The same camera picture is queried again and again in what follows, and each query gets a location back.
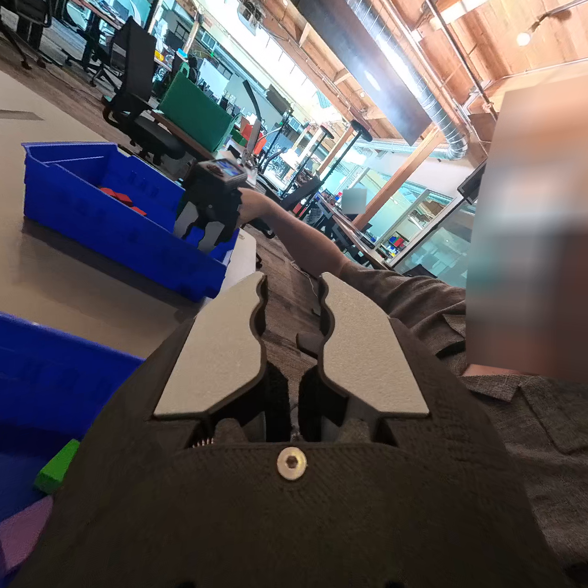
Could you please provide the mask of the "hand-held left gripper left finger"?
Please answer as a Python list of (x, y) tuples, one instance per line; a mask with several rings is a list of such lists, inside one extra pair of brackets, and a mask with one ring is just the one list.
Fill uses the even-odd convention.
[(196, 315), (153, 415), (212, 417), (263, 378), (268, 284), (255, 272), (218, 294)]

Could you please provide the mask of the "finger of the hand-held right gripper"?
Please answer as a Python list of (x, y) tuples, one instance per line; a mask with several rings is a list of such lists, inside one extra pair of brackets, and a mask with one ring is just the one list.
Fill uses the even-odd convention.
[(204, 228), (203, 237), (198, 243), (198, 250), (204, 254), (210, 253), (223, 237), (224, 229), (225, 225), (219, 221), (208, 222)]
[(173, 226), (173, 235), (179, 239), (187, 239), (199, 218), (199, 211), (192, 202), (186, 202)]

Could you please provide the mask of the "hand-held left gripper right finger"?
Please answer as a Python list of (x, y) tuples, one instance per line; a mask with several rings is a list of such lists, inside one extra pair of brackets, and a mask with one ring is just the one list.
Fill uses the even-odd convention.
[(371, 441), (400, 441), (401, 430), (430, 430), (430, 409), (388, 315), (332, 273), (320, 276), (325, 338), (318, 357), (322, 442), (334, 442), (350, 421)]

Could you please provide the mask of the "blue plastic bin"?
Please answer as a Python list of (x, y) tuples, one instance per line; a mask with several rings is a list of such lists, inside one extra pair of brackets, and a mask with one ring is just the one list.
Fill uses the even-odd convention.
[(40, 469), (80, 441), (143, 363), (60, 330), (1, 313), (1, 522), (45, 495)]
[[(148, 163), (107, 142), (25, 142), (24, 216), (191, 301), (220, 292), (236, 229), (211, 253), (202, 231), (173, 235), (183, 189)], [(127, 195), (142, 217), (104, 194)]]

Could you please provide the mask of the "green partition board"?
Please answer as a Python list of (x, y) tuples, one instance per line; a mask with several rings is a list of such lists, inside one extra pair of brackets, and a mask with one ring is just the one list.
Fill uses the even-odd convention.
[(210, 152), (224, 144), (235, 123), (235, 117), (205, 95), (184, 71), (175, 75), (158, 109)]

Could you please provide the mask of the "green cube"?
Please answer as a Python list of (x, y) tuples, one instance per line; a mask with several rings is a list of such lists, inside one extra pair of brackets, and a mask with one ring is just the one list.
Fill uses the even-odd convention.
[(70, 463), (79, 449), (80, 441), (70, 440), (37, 473), (33, 488), (45, 495), (54, 494), (63, 484)]

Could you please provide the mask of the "purple cube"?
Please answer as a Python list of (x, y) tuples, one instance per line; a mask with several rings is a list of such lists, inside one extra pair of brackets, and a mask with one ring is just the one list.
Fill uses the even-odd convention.
[(53, 497), (45, 496), (1, 522), (2, 579), (28, 559), (47, 524), (53, 505)]

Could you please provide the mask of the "wall-mounted black screen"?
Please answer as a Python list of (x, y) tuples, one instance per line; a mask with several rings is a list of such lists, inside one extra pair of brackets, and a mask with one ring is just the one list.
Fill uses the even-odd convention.
[(484, 160), (457, 188), (461, 197), (469, 204), (474, 204), (478, 198), (486, 163), (487, 160)]

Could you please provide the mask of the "metal ventilation duct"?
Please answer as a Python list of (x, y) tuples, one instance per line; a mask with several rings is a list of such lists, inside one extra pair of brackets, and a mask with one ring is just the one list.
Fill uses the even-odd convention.
[(418, 53), (416, 41), (408, 38), (407, 28), (399, 23), (395, 14), (385, 7), (377, 8), (373, 1), (347, 1), (347, 4), (432, 124), (443, 135), (442, 143), (434, 151), (433, 157), (463, 159), (469, 147), (467, 124), (456, 111), (452, 99), (443, 95), (440, 81), (432, 67)]

